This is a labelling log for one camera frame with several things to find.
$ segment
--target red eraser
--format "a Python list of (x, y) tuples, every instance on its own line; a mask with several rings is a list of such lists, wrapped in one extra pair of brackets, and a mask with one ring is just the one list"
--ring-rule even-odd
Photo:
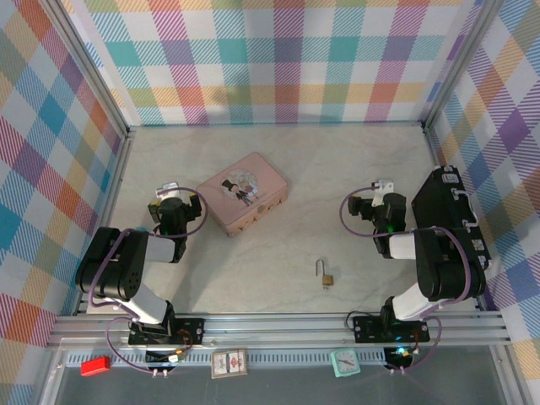
[(85, 361), (81, 364), (81, 375), (85, 377), (89, 375), (99, 374), (111, 368), (111, 359), (107, 356), (98, 357), (97, 359)]

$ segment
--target padlock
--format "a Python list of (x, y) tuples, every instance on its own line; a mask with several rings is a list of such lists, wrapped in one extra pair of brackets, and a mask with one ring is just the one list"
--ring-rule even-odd
[(322, 259), (318, 259), (315, 262), (315, 275), (316, 276), (319, 275), (319, 263), (321, 264), (321, 270), (322, 270), (322, 289), (327, 291), (328, 287), (330, 287), (331, 285), (334, 285), (334, 276), (325, 274), (324, 261)]

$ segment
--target glass panel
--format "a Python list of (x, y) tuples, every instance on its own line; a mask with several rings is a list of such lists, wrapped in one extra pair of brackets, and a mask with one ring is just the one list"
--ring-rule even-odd
[(208, 367), (185, 367), (169, 378), (115, 368), (82, 377), (66, 369), (57, 404), (193, 403), (276, 404), (504, 404), (489, 348), (438, 348), (421, 367), (390, 376), (381, 365), (336, 378), (330, 365), (249, 369), (248, 375), (212, 380)]

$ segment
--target colorful plaid pattern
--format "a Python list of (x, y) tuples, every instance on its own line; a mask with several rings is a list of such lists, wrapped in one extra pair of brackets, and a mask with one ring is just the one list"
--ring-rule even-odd
[(540, 403), (539, 1), (505, 2), (431, 138), (472, 192), (494, 256), (486, 295)]
[(474, 21), (449, 34), (461, 0), (64, 3), (143, 125), (417, 121), (456, 54), (440, 55), (446, 37)]
[(422, 114), (420, 115), (420, 121), (424, 122), (425, 119), (428, 117), (428, 114), (431, 111), (431, 108), (433, 107), (433, 103), (437, 95), (439, 94), (440, 86), (442, 86), (442, 84), (448, 78), (450, 69), (454, 65), (454, 61), (456, 60), (457, 55), (459, 55), (459, 53), (462, 51), (463, 45), (465, 43), (465, 39), (471, 32), (471, 29), (473, 28), (474, 24), (476, 23), (477, 18), (480, 15), (480, 10), (482, 9), (482, 6), (484, 5), (484, 3), (485, 3), (485, 0), (475, 0), (474, 5), (472, 6), (472, 9), (469, 12), (469, 15), (467, 16), (467, 19), (465, 20), (465, 24), (462, 26), (462, 30), (460, 31), (459, 35), (456, 38), (456, 42), (454, 42), (454, 45), (452, 46), (452, 49), (450, 53), (448, 54), (448, 57), (446, 58), (442, 69), (439, 72), (439, 76), (437, 77), (437, 80), (435, 81), (435, 85), (429, 92), (428, 100), (425, 103), (424, 108), (422, 109)]
[(120, 137), (39, 1), (0, 9), (0, 403), (26, 404)]

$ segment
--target marble floor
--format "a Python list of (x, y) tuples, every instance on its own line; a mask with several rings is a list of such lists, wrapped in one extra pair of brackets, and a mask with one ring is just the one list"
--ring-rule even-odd
[[(177, 312), (378, 311), (415, 282), (413, 261), (382, 258), (373, 241), (343, 229), (338, 207), (379, 178), (393, 179), (410, 203), (433, 169), (418, 126), (141, 127), (111, 225), (153, 228), (147, 204), (157, 187), (196, 188), (254, 151), (287, 179), (289, 199), (234, 239), (210, 218), (188, 238), (180, 263), (145, 271), (143, 281)], [(372, 232), (370, 223), (345, 217)], [(414, 226), (412, 210), (407, 223)], [(328, 291), (315, 276), (320, 257), (334, 277)]]

